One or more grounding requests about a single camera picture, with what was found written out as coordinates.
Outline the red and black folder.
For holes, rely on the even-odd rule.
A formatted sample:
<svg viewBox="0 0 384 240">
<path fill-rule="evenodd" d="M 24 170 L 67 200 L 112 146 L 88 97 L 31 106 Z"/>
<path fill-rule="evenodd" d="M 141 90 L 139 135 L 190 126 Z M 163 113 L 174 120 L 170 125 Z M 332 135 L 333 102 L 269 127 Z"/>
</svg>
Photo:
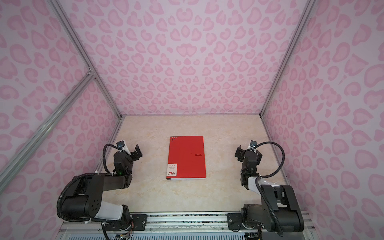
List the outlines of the red and black folder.
<svg viewBox="0 0 384 240">
<path fill-rule="evenodd" d="M 170 137 L 166 174 L 168 180 L 205 179 L 207 172 L 204 137 Z"/>
</svg>

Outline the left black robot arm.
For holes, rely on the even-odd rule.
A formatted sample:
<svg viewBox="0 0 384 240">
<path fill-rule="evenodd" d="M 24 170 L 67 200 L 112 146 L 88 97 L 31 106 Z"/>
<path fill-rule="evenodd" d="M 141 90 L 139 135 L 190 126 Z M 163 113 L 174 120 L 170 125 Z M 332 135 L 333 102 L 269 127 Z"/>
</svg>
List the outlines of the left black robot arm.
<svg viewBox="0 0 384 240">
<path fill-rule="evenodd" d="M 57 215 L 66 222 L 101 223 L 104 232 L 131 231 L 134 220 L 128 206 L 103 201 L 103 193 L 127 189 L 133 179 L 134 162 L 142 158 L 143 154 L 138 145 L 133 152 L 129 151 L 124 141 L 116 145 L 106 144 L 104 154 L 108 147 L 116 150 L 115 169 L 109 171 L 106 158 L 103 157 L 104 173 L 85 173 L 73 177 L 58 197 Z"/>
</svg>

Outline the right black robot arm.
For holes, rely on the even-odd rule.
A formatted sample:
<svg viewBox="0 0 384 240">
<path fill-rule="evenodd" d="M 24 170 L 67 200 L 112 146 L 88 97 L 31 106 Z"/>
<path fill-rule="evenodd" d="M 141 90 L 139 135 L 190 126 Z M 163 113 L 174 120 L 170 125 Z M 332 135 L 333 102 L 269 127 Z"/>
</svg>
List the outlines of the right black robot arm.
<svg viewBox="0 0 384 240">
<path fill-rule="evenodd" d="M 258 148 L 264 145 L 277 147 L 281 151 L 282 160 L 276 170 L 262 176 L 258 173 L 258 165 L 261 163 L 263 155 Z M 235 157 L 242 163 L 241 185 L 246 190 L 259 194 L 261 203 L 259 205 L 245 204 L 240 213 L 227 214 L 229 230 L 237 233 L 242 229 L 256 229 L 260 240 L 263 230 L 277 233 L 280 237 L 284 233 L 303 232 L 305 221 L 293 187 L 272 184 L 266 180 L 275 176 L 283 168 L 286 158 L 284 149 L 275 142 L 251 141 L 247 149 L 239 146 L 236 149 Z"/>
</svg>

